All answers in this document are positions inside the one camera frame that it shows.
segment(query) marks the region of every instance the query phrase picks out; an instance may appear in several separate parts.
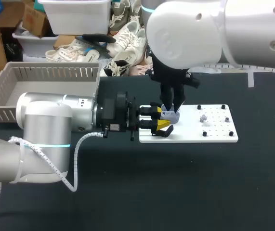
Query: small gray object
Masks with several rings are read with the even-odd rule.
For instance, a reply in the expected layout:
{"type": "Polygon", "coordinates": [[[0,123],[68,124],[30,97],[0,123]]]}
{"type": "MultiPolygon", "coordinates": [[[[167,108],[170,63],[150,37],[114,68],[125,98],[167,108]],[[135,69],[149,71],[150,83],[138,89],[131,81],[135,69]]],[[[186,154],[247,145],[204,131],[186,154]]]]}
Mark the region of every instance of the small gray object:
{"type": "Polygon", "coordinates": [[[180,118],[180,113],[179,112],[175,113],[174,110],[161,112],[161,119],[169,120],[170,124],[178,123],[179,118],[180,118]]]}
{"type": "Polygon", "coordinates": [[[205,115],[202,115],[201,118],[200,118],[200,122],[203,123],[204,121],[207,120],[207,117],[205,115]]]}

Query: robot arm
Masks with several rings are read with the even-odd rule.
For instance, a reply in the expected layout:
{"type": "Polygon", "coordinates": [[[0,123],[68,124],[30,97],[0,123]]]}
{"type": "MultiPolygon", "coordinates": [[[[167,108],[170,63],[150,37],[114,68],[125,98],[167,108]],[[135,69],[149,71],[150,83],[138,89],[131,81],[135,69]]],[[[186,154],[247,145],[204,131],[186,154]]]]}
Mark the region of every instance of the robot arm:
{"type": "Polygon", "coordinates": [[[236,68],[275,68],[275,0],[161,3],[144,0],[142,9],[155,56],[152,78],[161,82],[167,109],[171,108],[170,88],[176,90],[175,112],[184,102],[179,83],[186,81],[190,67],[224,62],[236,68]],[[160,72],[162,67],[170,71],[160,72]]]}

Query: shoelace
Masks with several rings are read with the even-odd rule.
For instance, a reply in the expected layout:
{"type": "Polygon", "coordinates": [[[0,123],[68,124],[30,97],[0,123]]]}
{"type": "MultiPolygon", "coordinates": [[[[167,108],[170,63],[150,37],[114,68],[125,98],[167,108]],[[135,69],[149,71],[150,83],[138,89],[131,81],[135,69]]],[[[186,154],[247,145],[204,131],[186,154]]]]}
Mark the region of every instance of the shoelace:
{"type": "Polygon", "coordinates": [[[75,41],[72,44],[70,44],[70,46],[62,45],[58,49],[63,48],[63,49],[66,49],[66,50],[79,50],[80,47],[86,47],[86,46],[87,46],[86,43],[75,39],[75,41]]]}
{"type": "Polygon", "coordinates": [[[70,51],[62,51],[63,55],[68,57],[69,59],[76,60],[79,55],[83,55],[84,52],[78,50],[70,50],[70,51]]]}
{"type": "Polygon", "coordinates": [[[136,22],[139,22],[139,16],[138,15],[131,15],[130,16],[130,21],[136,21],[136,22]]]}
{"type": "Polygon", "coordinates": [[[134,50],[137,51],[137,48],[140,47],[142,43],[142,38],[137,37],[136,34],[131,33],[131,42],[128,44],[126,50],[134,50]]]}
{"type": "Polygon", "coordinates": [[[120,21],[123,18],[123,13],[121,15],[115,16],[113,14],[112,19],[109,21],[109,27],[113,27],[116,21],[120,21]]]}
{"type": "Polygon", "coordinates": [[[121,32],[119,37],[117,38],[116,43],[119,44],[123,49],[126,49],[126,47],[130,44],[132,39],[133,33],[129,31],[129,29],[125,29],[121,32]]]}
{"type": "Polygon", "coordinates": [[[130,64],[124,66],[117,66],[117,63],[114,60],[112,60],[107,67],[113,72],[112,76],[120,76],[121,72],[124,69],[127,69],[129,66],[130,64]]]}

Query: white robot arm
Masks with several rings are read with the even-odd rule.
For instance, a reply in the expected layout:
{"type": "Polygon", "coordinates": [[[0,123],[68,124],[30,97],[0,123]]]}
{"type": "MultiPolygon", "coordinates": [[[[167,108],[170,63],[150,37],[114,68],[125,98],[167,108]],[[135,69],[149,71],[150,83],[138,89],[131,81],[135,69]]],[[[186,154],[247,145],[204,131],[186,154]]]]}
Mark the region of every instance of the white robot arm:
{"type": "Polygon", "coordinates": [[[153,11],[146,32],[171,68],[220,61],[275,68],[275,0],[168,1],[153,11]]]}

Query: white sneaker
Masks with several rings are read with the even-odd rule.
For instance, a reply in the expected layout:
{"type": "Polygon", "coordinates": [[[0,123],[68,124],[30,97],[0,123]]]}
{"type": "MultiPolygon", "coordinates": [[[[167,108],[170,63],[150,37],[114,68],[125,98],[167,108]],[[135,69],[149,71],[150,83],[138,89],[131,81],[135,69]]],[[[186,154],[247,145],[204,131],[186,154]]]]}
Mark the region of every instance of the white sneaker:
{"type": "Polygon", "coordinates": [[[95,62],[98,60],[99,52],[96,50],[91,50],[86,56],[83,55],[84,52],[77,50],[66,50],[59,48],[57,51],[47,51],[45,52],[45,57],[48,62],[95,62]]]}
{"type": "Polygon", "coordinates": [[[119,52],[124,51],[131,41],[131,34],[136,34],[139,30],[139,24],[136,21],[129,22],[113,36],[116,40],[115,43],[108,43],[107,49],[109,50],[109,55],[115,57],[119,52]]]}
{"type": "Polygon", "coordinates": [[[141,29],[137,34],[132,34],[131,36],[131,42],[125,50],[135,51],[137,58],[133,65],[138,65],[144,58],[144,52],[147,46],[145,29],[141,29]]]}
{"type": "Polygon", "coordinates": [[[100,76],[122,76],[135,63],[136,58],[133,50],[121,51],[100,71],[100,76]]]}

